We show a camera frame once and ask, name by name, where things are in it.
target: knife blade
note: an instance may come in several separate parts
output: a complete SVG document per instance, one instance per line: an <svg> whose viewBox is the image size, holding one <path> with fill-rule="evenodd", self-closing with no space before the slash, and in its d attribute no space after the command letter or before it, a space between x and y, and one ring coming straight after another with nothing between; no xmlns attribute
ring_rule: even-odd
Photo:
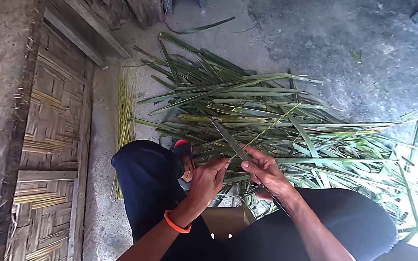
<svg viewBox="0 0 418 261"><path fill-rule="evenodd" d="M212 124L214 125L214 127L219 131L220 135L222 135L222 137L225 139L225 141L227 141L227 143L230 145L230 147L236 152L236 154L238 155L238 157L240 157L243 161L249 161L252 162L251 157L248 155L248 153L246 151L244 151L244 149L240 146L240 144L230 135L230 133L220 124L218 123L213 117L209 117L210 121L212 122ZM272 195L272 193L270 192L270 190L264 186L264 184L261 182L262 187L264 187L264 189L270 194L270 196L274 199L274 203L277 207L279 207L280 209L282 209L283 211L285 211L285 213L288 215L288 217L290 216L288 214L288 212L283 208L283 206L280 204L280 201L278 201L277 197L275 197L274 195Z"/></svg>

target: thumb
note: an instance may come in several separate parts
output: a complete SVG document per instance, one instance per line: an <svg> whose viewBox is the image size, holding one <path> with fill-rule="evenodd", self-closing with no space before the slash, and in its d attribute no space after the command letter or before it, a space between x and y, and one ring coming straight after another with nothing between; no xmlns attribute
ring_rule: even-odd
<svg viewBox="0 0 418 261"><path fill-rule="evenodd" d="M258 179L264 178L266 174L264 170L260 169L256 164L249 161L243 161L241 163L241 168L243 168L250 174L255 175Z"/></svg>

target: woven bamboo wall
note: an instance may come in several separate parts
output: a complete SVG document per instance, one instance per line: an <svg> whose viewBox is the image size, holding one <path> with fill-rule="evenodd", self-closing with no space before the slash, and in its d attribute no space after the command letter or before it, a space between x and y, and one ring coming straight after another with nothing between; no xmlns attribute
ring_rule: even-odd
<svg viewBox="0 0 418 261"><path fill-rule="evenodd" d="M78 151L80 126L87 105L83 102L87 63L88 58L76 46L43 25L12 210L8 261L67 260L75 219L71 216L74 182L82 154Z"/></svg>

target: dark pants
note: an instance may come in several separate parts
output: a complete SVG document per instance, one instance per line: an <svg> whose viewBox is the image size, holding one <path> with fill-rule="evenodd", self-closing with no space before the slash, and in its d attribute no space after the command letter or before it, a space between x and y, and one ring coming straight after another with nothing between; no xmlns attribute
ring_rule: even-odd
<svg viewBox="0 0 418 261"><path fill-rule="evenodd" d="M158 224L165 210L186 197L178 183L183 163L175 153L148 140L122 147L112 158L124 195L133 238ZM378 204L346 189L296 188L322 223L360 260L373 260L396 242L396 227ZM233 235L213 240L201 216L180 234L162 260L309 260L291 219L276 211Z"/></svg>

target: green leaf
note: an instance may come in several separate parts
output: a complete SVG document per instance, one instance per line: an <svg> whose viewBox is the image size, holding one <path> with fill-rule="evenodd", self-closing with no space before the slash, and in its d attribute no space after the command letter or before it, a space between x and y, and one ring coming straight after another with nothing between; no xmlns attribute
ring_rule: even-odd
<svg viewBox="0 0 418 261"><path fill-rule="evenodd" d="M179 86L180 80L178 79L177 71L175 71L175 68L171 62L171 59L169 58L169 54L167 53L164 43L160 39L158 40L159 40L159 44L161 45L162 52L164 53L165 60L167 61L167 66L170 68L172 77L174 78L174 83L177 84L177 86Z"/></svg>
<svg viewBox="0 0 418 261"><path fill-rule="evenodd" d="M167 28L169 30L171 30L172 32L176 33L176 34L180 34L180 35L182 35L182 34L190 34L190 33L197 33L197 32L200 32L200 31L203 31L203 30L212 28L212 27L216 27L216 26L221 25L223 23L229 22L229 21L231 21L233 19L235 19L235 16L230 17L230 18L225 19L225 20L222 20L222 21L218 21L218 22L213 23L213 24L210 24L210 25L206 25L206 26L203 26L203 27L191 28L191 29L187 29L187 30L183 30L183 31L174 31L169 26L167 26Z"/></svg>

